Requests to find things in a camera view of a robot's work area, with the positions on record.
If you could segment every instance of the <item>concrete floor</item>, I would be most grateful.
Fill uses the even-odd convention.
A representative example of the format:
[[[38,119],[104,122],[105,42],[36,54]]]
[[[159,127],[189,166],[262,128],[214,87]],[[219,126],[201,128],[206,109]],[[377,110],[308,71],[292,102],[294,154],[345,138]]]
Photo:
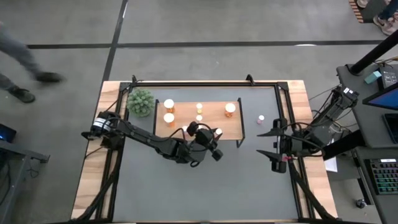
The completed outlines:
[[[26,44],[110,44],[122,0],[0,0],[0,20]],[[382,40],[372,24],[357,22],[348,0],[129,0],[119,43],[206,41]],[[374,45],[117,49],[110,80],[304,80],[311,98],[338,84],[335,68],[353,63]],[[393,55],[398,48],[388,54]],[[51,154],[36,179],[28,179],[13,223],[69,219],[109,49],[33,50],[47,70],[65,74],[58,86],[40,86],[17,62],[0,54],[0,70],[37,101],[23,105],[0,91],[0,123],[18,130],[17,142]],[[310,102],[318,109],[326,95]],[[353,124],[351,115],[341,120]],[[351,194],[331,183],[336,205]],[[350,181],[346,188],[357,192]],[[374,222],[352,206],[338,206],[345,220]]]

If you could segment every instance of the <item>black shoe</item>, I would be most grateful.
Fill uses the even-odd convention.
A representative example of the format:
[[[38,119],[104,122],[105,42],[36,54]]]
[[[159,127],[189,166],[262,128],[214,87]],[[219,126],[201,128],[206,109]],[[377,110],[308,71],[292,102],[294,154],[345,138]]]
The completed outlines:
[[[36,97],[29,93],[28,90],[21,89],[17,86],[13,87],[12,89],[8,90],[8,92],[12,95],[21,100],[24,103],[31,103],[36,100]]]
[[[63,77],[55,72],[43,72],[36,76],[36,80],[42,83],[58,83],[63,80]]]

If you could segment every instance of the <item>person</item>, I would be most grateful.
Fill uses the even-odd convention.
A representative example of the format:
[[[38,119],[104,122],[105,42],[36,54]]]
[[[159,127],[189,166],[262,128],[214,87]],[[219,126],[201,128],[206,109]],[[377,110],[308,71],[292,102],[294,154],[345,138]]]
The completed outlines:
[[[0,22],[0,51],[16,59],[38,82],[58,83],[63,80],[63,77],[57,73],[44,72],[27,46],[12,38],[2,22]],[[19,88],[2,73],[0,73],[0,89],[8,91],[24,103],[35,101],[35,96],[29,90]]]
[[[360,8],[365,8],[368,5],[368,0],[357,0],[357,5]],[[386,35],[391,35],[397,30],[394,27],[395,17],[394,13],[398,10],[398,0],[390,0],[390,3],[384,8],[380,14],[373,17],[373,23],[380,27],[381,32]]]

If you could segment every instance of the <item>green succulent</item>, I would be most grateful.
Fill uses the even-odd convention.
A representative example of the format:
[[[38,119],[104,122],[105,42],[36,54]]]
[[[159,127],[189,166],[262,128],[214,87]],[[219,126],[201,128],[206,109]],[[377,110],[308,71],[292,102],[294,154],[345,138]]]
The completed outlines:
[[[155,108],[154,96],[149,90],[136,89],[129,94],[127,99],[127,109],[137,117],[145,117]]]

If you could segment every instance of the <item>keyboard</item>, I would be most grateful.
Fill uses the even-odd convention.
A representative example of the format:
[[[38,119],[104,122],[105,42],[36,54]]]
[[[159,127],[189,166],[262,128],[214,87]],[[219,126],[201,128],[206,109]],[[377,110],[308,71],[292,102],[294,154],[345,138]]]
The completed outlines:
[[[398,159],[366,159],[378,195],[398,194]]]

